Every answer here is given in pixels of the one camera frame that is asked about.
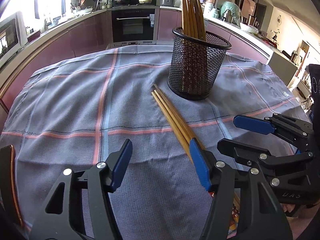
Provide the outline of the right hand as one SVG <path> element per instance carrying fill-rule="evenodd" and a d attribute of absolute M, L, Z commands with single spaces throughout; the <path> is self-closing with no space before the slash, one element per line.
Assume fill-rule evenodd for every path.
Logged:
<path fill-rule="evenodd" d="M 303 231 L 310 224 L 318 210 L 319 203 L 311 208 L 301 208 L 298 212 L 297 217 L 287 217 L 292 231 L 293 239 L 297 239 L 303 233 Z"/>

